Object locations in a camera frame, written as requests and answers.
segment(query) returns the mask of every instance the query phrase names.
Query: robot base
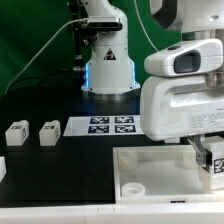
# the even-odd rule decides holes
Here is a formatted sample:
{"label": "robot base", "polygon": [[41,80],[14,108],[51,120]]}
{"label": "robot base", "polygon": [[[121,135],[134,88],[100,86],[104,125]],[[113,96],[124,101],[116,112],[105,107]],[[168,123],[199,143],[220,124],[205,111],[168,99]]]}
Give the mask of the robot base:
{"label": "robot base", "polygon": [[83,97],[92,98],[95,100],[102,100],[102,101],[119,101],[124,100],[130,97],[137,97],[140,96],[141,89],[133,89],[128,92],[124,93],[117,93],[117,94],[103,94],[103,93],[94,93],[91,91],[82,90]]}

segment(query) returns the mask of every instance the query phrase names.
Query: black cable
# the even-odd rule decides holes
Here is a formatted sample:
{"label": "black cable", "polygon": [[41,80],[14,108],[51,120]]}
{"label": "black cable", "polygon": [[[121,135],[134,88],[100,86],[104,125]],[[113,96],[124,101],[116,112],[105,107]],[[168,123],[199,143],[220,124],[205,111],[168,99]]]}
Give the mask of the black cable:
{"label": "black cable", "polygon": [[61,69],[61,70],[58,70],[56,72],[53,72],[51,73],[50,75],[46,75],[42,80],[40,80],[36,85],[37,86],[40,86],[42,85],[48,78],[47,77],[52,77],[54,75],[57,75],[57,74],[60,74],[60,73],[63,73],[63,72],[74,72],[72,69],[67,69],[67,68],[64,68],[64,69]]}
{"label": "black cable", "polygon": [[45,76],[38,76],[38,77],[26,77],[26,78],[22,78],[19,79],[15,82],[12,83],[12,85],[10,86],[10,88],[8,89],[8,91],[10,91],[12,89],[12,87],[14,87],[15,85],[17,85],[20,82],[23,81],[27,81],[27,80],[32,80],[32,79],[65,79],[65,78],[77,78],[78,76],[50,76],[50,77],[45,77]]}

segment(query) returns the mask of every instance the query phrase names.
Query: cable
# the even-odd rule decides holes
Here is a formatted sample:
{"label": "cable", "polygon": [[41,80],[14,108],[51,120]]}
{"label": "cable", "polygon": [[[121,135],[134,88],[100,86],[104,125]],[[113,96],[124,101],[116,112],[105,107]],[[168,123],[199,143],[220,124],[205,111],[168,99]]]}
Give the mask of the cable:
{"label": "cable", "polygon": [[159,51],[159,50],[156,48],[156,46],[153,44],[152,40],[150,39],[150,37],[148,36],[148,34],[147,34],[146,30],[145,30],[145,27],[144,27],[144,24],[143,24],[143,22],[142,22],[141,16],[140,16],[140,14],[139,14],[138,5],[137,5],[136,0],[134,0],[134,5],[135,5],[135,11],[136,11],[136,14],[137,14],[137,17],[138,17],[138,21],[139,21],[139,23],[140,23],[140,25],[141,25],[141,27],[142,27],[142,30],[143,30],[143,32],[144,32],[144,34],[145,34],[147,40],[149,41],[149,43],[152,45],[152,47],[153,47],[156,51]]}
{"label": "cable", "polygon": [[77,22],[82,22],[82,21],[86,21],[87,18],[84,19],[78,19],[78,20],[72,20],[68,23],[66,23],[65,25],[63,25],[52,37],[51,39],[37,52],[37,54],[30,60],[30,62],[22,69],[22,71],[16,75],[12,81],[8,84],[6,91],[5,91],[5,95],[7,95],[8,90],[10,88],[10,86],[28,69],[28,67],[39,57],[39,55],[51,44],[51,42],[61,33],[61,31],[69,26],[72,23],[77,23]]}
{"label": "cable", "polygon": [[37,76],[37,77],[26,77],[26,78],[22,78],[22,79],[19,79],[19,80],[16,80],[15,82],[13,82],[11,84],[11,86],[9,87],[8,89],[8,93],[9,91],[12,89],[13,86],[17,85],[18,83],[20,82],[23,82],[23,81],[27,81],[27,80],[32,80],[32,79],[68,79],[68,78],[78,78],[78,76],[50,76],[50,77],[46,77],[46,76]]}
{"label": "cable", "polygon": [[52,76],[55,76],[55,75],[57,75],[57,74],[61,74],[61,73],[64,73],[64,72],[73,72],[74,73],[74,71],[73,71],[73,69],[61,69],[61,70],[58,70],[58,71],[55,71],[55,72],[53,72],[53,73],[51,73],[51,74],[49,74],[49,75],[46,75],[45,77],[43,77],[43,79],[42,80],[40,80],[36,85],[37,86],[41,86],[47,79],[48,79],[48,77],[52,77]]}

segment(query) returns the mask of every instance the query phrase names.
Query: white box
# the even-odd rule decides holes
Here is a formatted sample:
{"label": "white box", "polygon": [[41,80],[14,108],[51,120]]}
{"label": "white box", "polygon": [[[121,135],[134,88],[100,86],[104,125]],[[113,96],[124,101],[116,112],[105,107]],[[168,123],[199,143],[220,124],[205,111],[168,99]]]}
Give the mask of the white box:
{"label": "white box", "polygon": [[39,132],[41,146],[55,146],[61,135],[59,121],[46,122]]}
{"label": "white box", "polygon": [[5,132],[7,146],[21,146],[29,136],[29,123],[14,122]]}

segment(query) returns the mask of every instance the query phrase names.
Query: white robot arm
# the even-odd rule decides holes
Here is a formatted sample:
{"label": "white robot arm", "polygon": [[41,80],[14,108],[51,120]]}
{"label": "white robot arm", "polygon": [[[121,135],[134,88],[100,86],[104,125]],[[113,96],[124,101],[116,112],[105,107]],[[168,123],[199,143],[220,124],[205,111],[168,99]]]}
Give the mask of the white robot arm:
{"label": "white robot arm", "polygon": [[206,188],[224,188],[224,1],[150,0],[152,17],[182,41],[145,60],[153,76],[141,93],[141,127],[153,140],[188,137]]}
{"label": "white robot arm", "polygon": [[86,65],[85,95],[96,99],[120,99],[135,93],[134,62],[128,56],[126,15],[108,0],[81,0],[88,14],[87,27],[97,31],[92,57]]}

